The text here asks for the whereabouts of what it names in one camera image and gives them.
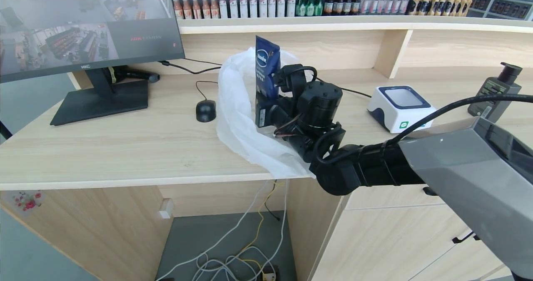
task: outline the green bottle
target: green bottle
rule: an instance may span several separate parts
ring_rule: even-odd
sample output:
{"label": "green bottle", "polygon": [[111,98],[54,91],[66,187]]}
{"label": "green bottle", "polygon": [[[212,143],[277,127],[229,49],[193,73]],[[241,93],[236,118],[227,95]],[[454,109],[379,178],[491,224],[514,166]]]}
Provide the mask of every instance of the green bottle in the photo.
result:
{"label": "green bottle", "polygon": [[307,10],[305,11],[307,17],[314,15],[314,0],[307,0]]}
{"label": "green bottle", "polygon": [[305,0],[298,0],[298,7],[296,8],[296,15],[298,17],[305,17]]}
{"label": "green bottle", "polygon": [[322,9],[323,9],[322,0],[316,0],[316,2],[314,3],[314,15],[315,16],[322,15]]}

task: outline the cabinet handle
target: cabinet handle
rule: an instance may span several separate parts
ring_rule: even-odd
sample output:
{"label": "cabinet handle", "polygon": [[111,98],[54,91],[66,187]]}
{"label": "cabinet handle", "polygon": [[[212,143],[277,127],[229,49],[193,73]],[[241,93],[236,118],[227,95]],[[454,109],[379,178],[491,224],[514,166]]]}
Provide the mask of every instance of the cabinet handle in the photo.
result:
{"label": "cabinet handle", "polygon": [[458,239],[457,237],[453,237],[453,239],[451,240],[453,243],[455,244],[460,244],[462,243],[463,241],[466,241],[466,239],[468,239],[468,237],[472,236],[472,234],[474,234],[474,231],[470,232],[467,236],[465,236],[464,239]]}

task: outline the wooden countertop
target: wooden countertop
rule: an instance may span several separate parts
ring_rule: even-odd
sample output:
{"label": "wooden countertop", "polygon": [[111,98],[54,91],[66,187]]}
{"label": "wooden countertop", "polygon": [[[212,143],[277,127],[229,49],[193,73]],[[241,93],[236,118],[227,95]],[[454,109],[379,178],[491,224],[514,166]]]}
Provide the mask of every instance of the wooden countertop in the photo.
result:
{"label": "wooden countertop", "polygon": [[400,29],[533,33],[533,22],[528,21],[412,15],[178,20],[178,25],[182,35]]}
{"label": "wooden countertop", "polygon": [[[500,68],[402,68],[389,80],[372,69],[321,71],[328,82],[369,94],[377,86],[410,85],[437,108],[476,94]],[[54,127],[59,103],[0,146],[0,190],[66,189],[191,184],[270,179],[221,143],[216,121],[198,123],[202,96],[196,80],[217,74],[163,76],[150,84],[149,108]],[[517,83],[533,94],[533,70]],[[210,99],[217,85],[199,84]],[[379,143],[392,137],[366,112],[367,97],[345,92],[335,116],[347,130],[343,144]],[[466,107],[436,119],[436,124],[467,118]],[[533,106],[514,102],[498,124],[533,146]]]}

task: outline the computer mouse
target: computer mouse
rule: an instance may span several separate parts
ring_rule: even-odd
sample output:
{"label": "computer mouse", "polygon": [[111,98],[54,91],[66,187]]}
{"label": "computer mouse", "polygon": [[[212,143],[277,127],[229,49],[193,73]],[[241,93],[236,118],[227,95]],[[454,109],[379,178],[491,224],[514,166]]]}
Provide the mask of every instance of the computer mouse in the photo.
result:
{"label": "computer mouse", "polygon": [[217,117],[217,103],[211,99],[196,104],[196,120],[202,123],[211,122]]}

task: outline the monitor stand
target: monitor stand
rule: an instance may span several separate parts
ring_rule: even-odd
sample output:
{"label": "monitor stand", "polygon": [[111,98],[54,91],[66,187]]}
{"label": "monitor stand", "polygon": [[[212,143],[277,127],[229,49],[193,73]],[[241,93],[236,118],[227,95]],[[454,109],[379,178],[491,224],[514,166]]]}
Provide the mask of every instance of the monitor stand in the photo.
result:
{"label": "monitor stand", "polygon": [[69,92],[50,125],[59,126],[148,107],[148,80],[112,84],[107,68],[85,72],[94,87]]}

